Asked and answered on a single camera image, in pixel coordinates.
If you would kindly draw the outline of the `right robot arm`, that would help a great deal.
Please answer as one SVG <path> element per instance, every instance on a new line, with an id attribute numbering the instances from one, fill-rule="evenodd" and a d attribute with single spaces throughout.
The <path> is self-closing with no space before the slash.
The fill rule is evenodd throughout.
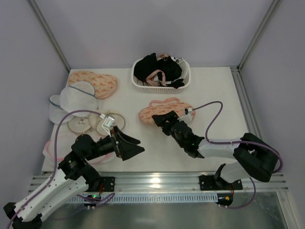
<path id="1" fill-rule="evenodd" d="M 153 115 L 152 119 L 192 158 L 219 157 L 235 160 L 234 163 L 220 165 L 211 179 L 211 186 L 220 190 L 230 189 L 235 181 L 248 177 L 269 182 L 276 165 L 281 164 L 279 154 L 251 133 L 245 133 L 239 139 L 215 142 L 195 135 L 174 111 Z"/>

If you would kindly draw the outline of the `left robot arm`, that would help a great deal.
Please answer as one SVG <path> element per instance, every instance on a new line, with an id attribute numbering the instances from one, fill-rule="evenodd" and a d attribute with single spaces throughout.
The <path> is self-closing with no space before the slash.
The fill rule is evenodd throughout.
<path id="1" fill-rule="evenodd" d="M 104 139 L 94 141 L 90 135 L 76 138 L 71 152 L 58 164 L 53 174 L 23 200 L 4 206 L 10 222 L 7 228 L 39 229 L 50 214 L 71 197 L 96 191 L 102 177 L 90 160 L 114 152 L 125 161 L 145 151 L 140 140 L 124 134 L 118 127 Z"/>

